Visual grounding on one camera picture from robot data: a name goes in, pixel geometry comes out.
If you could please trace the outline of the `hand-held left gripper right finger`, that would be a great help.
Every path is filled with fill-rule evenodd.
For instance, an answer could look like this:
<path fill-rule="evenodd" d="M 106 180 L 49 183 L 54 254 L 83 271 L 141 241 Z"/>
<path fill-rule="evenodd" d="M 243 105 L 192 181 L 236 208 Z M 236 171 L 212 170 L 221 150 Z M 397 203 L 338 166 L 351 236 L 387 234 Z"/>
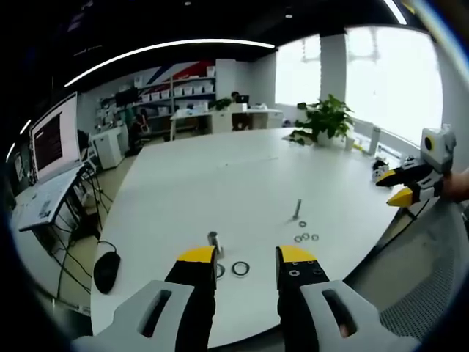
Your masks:
<path fill-rule="evenodd" d="M 277 310 L 286 351 L 414 351 L 380 322 L 376 307 L 318 259 L 296 246 L 276 247 Z"/>

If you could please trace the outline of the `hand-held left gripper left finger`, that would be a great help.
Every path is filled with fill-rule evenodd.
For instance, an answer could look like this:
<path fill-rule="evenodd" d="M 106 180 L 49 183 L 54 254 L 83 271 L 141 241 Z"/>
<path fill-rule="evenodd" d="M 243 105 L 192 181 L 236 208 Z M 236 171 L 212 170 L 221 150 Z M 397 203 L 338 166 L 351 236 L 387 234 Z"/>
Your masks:
<path fill-rule="evenodd" d="M 186 251 L 163 281 L 120 304 L 107 328 L 72 341 L 72 351 L 207 351 L 216 274 L 214 246 Z"/>

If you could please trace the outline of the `person's right hand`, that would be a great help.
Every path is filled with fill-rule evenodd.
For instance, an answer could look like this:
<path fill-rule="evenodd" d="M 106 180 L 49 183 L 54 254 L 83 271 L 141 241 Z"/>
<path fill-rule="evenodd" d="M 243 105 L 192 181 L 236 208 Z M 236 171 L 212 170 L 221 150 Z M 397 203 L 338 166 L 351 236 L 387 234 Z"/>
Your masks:
<path fill-rule="evenodd" d="M 442 196 L 453 202 L 464 202 L 469 198 L 469 171 L 452 172 L 443 178 Z"/>

